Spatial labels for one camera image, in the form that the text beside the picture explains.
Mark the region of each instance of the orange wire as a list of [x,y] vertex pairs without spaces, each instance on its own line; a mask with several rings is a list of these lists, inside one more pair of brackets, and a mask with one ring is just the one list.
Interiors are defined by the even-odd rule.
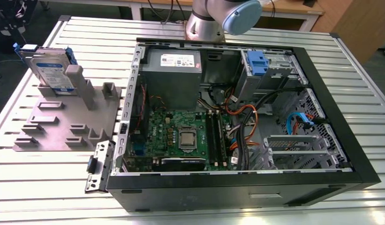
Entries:
[[[308,119],[312,119],[312,118],[314,118],[314,116],[312,116],[312,115],[310,115],[310,114],[304,114],[304,116],[307,116],[307,117],[308,117]],[[298,126],[299,126],[299,124],[298,124],[298,121],[295,121],[295,124],[294,124],[294,128],[292,128],[292,135],[295,135],[295,134],[296,134],[296,129],[298,129]]]

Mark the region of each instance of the metal bracket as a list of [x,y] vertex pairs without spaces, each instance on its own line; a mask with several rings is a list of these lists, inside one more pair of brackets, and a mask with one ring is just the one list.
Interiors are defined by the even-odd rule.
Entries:
[[88,179],[85,194],[107,193],[105,184],[109,175],[109,164],[116,143],[113,141],[99,142],[95,153],[89,158],[87,172]]

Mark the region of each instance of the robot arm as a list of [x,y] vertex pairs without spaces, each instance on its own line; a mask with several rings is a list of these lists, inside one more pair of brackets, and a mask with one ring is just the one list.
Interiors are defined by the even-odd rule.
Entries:
[[193,0],[185,32],[189,40],[221,41],[224,31],[240,35],[262,14],[258,0]]

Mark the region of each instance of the slotted aluminum table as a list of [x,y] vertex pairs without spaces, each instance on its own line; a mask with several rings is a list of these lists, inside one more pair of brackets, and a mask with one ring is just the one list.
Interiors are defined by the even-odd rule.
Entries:
[[[181,25],[72,17],[57,22],[44,46],[72,48],[93,85],[113,82],[125,88],[135,38],[183,36]],[[308,207],[127,213],[109,194],[84,194],[91,152],[10,149],[40,95],[38,81],[28,70],[0,114],[0,222],[385,224],[385,97],[343,43],[323,33],[263,29],[225,35],[225,40],[306,48],[382,182]]]

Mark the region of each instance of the wooden desk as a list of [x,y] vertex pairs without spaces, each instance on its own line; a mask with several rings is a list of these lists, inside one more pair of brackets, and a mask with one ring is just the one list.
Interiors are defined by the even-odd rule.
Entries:
[[[92,4],[92,5],[107,5],[107,6],[120,6],[129,7],[133,20],[141,20],[140,10],[141,8],[149,8],[147,0],[44,0],[54,1],[62,3],[79,3],[79,4]],[[192,10],[193,0],[177,0],[181,5],[181,9],[185,11]],[[299,19],[303,20],[299,31],[310,31],[315,24],[315,21],[324,13],[323,9],[315,3],[314,7],[306,7],[302,5],[302,0],[274,0],[275,4],[275,16],[278,18]],[[149,0],[153,8],[169,9],[171,0]],[[172,8],[177,10],[177,5],[173,0]],[[263,6],[262,16],[271,16],[272,5],[271,3]]]
[[[147,0],[131,0],[132,2],[147,2]],[[171,4],[171,0],[149,0],[155,4]],[[177,0],[181,6],[191,6],[193,0]],[[322,15],[324,13],[319,4],[315,2],[312,8],[302,5],[302,0],[274,0],[275,11],[276,13],[296,13],[296,14],[315,14]],[[264,12],[271,12],[272,5],[271,3],[263,6]]]
[[[131,12],[132,12],[132,19],[141,20],[140,17],[140,9],[148,8],[148,1],[147,0],[131,0]],[[183,10],[192,10],[192,1],[193,0],[177,0],[179,4],[181,5]],[[318,16],[324,13],[323,9],[320,8],[319,4],[315,3],[312,8],[302,5],[302,0],[274,0],[275,5],[275,17],[279,18],[290,18],[290,19],[300,19],[304,20],[299,31],[310,31]],[[152,3],[153,8],[163,8],[169,9],[171,0],[149,0]],[[173,7],[177,10],[177,5],[173,0]],[[263,13],[262,16],[271,16],[272,11],[272,4],[268,3],[263,6]]]

